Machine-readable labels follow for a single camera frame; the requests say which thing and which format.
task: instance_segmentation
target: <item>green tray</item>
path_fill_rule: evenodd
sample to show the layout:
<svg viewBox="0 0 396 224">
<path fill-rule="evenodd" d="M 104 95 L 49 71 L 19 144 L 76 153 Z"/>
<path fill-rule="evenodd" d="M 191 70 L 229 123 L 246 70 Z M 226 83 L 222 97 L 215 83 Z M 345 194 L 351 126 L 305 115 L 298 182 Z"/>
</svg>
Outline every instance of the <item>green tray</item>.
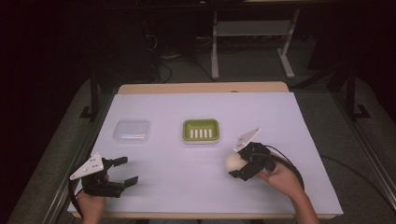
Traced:
<svg viewBox="0 0 396 224">
<path fill-rule="evenodd" d="M 183 123 L 186 144 L 213 144 L 219 141 L 219 123 L 215 119 L 187 119 Z"/>
</svg>

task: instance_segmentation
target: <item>table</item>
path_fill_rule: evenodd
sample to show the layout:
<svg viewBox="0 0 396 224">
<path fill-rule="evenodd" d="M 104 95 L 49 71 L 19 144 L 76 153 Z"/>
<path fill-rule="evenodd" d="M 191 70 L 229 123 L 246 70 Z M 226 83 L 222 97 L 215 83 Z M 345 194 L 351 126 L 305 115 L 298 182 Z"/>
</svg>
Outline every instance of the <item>table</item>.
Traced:
<svg viewBox="0 0 396 224">
<path fill-rule="evenodd" d="M 219 122 L 216 144 L 183 142 L 183 121 L 199 118 Z M 123 119 L 149 120 L 148 141 L 137 145 L 115 142 L 115 127 Z M 293 218 L 286 196 L 260 179 L 244 182 L 225 170 L 225 158 L 233 152 L 237 135 L 258 126 L 262 131 L 253 140 L 277 147 L 294 162 L 318 216 L 341 215 L 293 93 L 287 92 L 284 83 L 270 82 L 121 87 L 92 153 L 100 152 L 107 159 L 127 156 L 127 164 L 108 171 L 110 180 L 122 182 L 139 175 L 139 182 L 119 199 L 108 200 L 106 217 Z M 72 205 L 68 211 L 78 215 Z"/>
</svg>

